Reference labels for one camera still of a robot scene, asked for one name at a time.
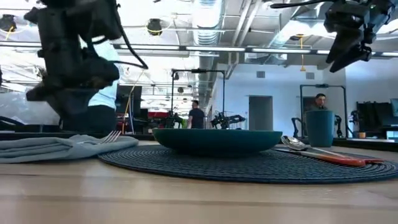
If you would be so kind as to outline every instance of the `table surface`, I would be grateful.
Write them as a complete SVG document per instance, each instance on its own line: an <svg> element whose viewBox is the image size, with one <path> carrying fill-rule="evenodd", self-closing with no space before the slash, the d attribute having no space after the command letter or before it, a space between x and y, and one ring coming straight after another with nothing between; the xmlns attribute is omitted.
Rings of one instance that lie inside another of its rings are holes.
<svg viewBox="0 0 398 224"><path fill-rule="evenodd" d="M333 150L398 162L394 152ZM238 184L133 172L96 159L0 164L0 176L0 224L395 224L398 219L398 180Z"/></svg>

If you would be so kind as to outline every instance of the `gray napkin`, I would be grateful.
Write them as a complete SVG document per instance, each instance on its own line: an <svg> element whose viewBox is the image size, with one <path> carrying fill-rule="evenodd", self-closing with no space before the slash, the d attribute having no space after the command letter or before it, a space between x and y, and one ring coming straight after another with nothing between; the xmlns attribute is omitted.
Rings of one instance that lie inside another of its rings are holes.
<svg viewBox="0 0 398 224"><path fill-rule="evenodd" d="M82 159L138 145L138 140L129 136L120 136L112 143L98 144L101 141L102 139L87 135L75 135L69 139L27 138L0 141L0 163Z"/></svg>

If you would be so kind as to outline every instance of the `dark green bowl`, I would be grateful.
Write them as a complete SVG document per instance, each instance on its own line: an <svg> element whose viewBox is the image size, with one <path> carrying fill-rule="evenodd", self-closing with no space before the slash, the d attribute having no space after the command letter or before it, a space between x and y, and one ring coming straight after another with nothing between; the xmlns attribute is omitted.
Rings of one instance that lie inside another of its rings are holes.
<svg viewBox="0 0 398 224"><path fill-rule="evenodd" d="M182 154L211 157L250 156L274 147L282 131L153 129L156 140Z"/></svg>

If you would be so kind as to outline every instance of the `round placemat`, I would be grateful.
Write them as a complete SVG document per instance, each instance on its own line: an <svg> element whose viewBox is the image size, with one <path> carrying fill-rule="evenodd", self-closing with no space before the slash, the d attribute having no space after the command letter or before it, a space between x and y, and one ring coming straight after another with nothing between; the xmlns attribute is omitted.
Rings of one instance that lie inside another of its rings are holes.
<svg viewBox="0 0 398 224"><path fill-rule="evenodd" d="M141 172L232 182L331 184L398 177L398 164L394 162L350 167L274 150L253 157L220 159L177 154L155 145L109 152L99 158L108 164Z"/></svg>

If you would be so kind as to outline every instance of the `teal mug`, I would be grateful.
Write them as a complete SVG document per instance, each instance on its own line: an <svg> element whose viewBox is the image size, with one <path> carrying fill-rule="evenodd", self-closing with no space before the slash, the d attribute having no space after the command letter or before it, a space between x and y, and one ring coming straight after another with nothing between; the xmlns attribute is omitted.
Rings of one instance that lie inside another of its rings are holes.
<svg viewBox="0 0 398 224"><path fill-rule="evenodd" d="M335 129L335 114L330 110L305 113L308 141L312 147L331 147Z"/></svg>

